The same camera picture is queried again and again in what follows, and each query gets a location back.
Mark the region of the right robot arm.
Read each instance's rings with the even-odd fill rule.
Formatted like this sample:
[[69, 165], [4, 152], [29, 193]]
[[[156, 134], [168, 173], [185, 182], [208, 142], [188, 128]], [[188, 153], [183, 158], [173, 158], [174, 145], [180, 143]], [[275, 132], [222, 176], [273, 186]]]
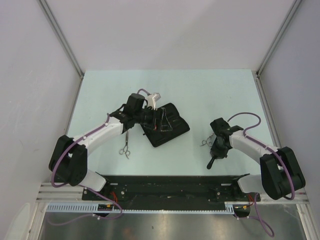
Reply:
[[248, 129], [230, 126], [223, 118], [210, 123], [215, 140], [210, 148], [211, 160], [206, 168], [212, 168], [215, 160], [225, 159], [229, 150], [235, 149], [247, 155], [260, 166], [260, 174], [243, 175], [230, 188], [231, 196], [242, 201], [249, 193], [265, 193], [271, 199], [293, 200], [295, 192], [306, 186], [306, 180], [294, 151], [289, 147], [268, 145], [247, 133]]

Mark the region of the black zip tool case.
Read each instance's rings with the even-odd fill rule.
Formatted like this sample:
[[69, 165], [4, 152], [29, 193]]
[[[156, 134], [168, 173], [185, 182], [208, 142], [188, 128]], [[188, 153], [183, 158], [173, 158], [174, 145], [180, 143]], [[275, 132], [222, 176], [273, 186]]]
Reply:
[[180, 116], [180, 113], [173, 103], [167, 103], [162, 108], [165, 109], [167, 121], [163, 125], [164, 130], [158, 131], [148, 129], [147, 126], [141, 124], [144, 135], [154, 148], [157, 148], [190, 130], [188, 123]]

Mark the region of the black handle comb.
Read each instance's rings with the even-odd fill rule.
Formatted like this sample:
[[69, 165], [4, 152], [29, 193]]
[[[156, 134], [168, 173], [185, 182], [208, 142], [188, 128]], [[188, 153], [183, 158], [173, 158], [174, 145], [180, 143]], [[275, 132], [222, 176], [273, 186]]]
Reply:
[[212, 168], [212, 166], [213, 166], [213, 164], [214, 164], [216, 159], [217, 159], [217, 157], [215, 155], [211, 157], [210, 161], [208, 162], [208, 164], [206, 166], [206, 168], [208, 170], [210, 170]]

